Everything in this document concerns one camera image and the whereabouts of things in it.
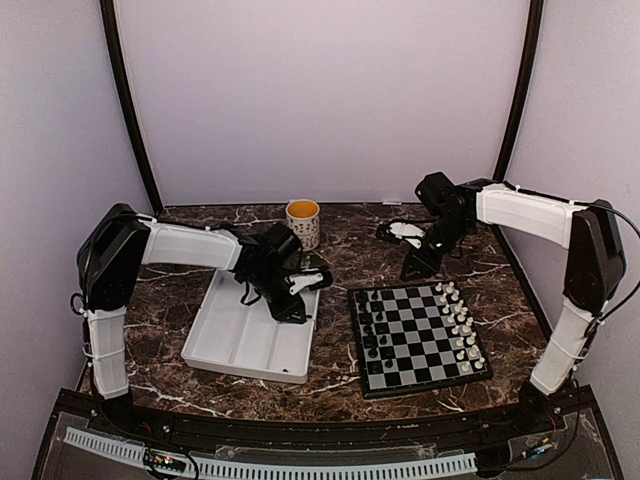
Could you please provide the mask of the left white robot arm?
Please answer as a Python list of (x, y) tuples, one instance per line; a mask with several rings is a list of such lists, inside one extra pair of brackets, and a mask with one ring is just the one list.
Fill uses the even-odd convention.
[(300, 249), (294, 232), (276, 223), (264, 234), (232, 227), (193, 228), (160, 223), (116, 204), (81, 247), (77, 264), (86, 356), (101, 417), (120, 436), (141, 427), (129, 391), (124, 320), (138, 270), (172, 264), (211, 269), (214, 276), (184, 343), (192, 368), (266, 381), (303, 384), (308, 378), (318, 297), (287, 261)]

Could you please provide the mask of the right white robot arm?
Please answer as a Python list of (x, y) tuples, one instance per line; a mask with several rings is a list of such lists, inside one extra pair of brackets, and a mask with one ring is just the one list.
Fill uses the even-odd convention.
[(411, 247), (402, 271), (406, 276), (435, 275), (443, 257), (479, 223), (524, 232), (566, 250), (562, 311), (529, 379), (546, 396), (557, 392), (583, 360), (626, 273), (617, 224), (621, 213), (603, 200), (573, 201), (487, 179), (455, 185), (442, 172), (425, 176), (415, 193), (434, 224), (423, 230), (394, 221), (387, 228), (394, 240)]

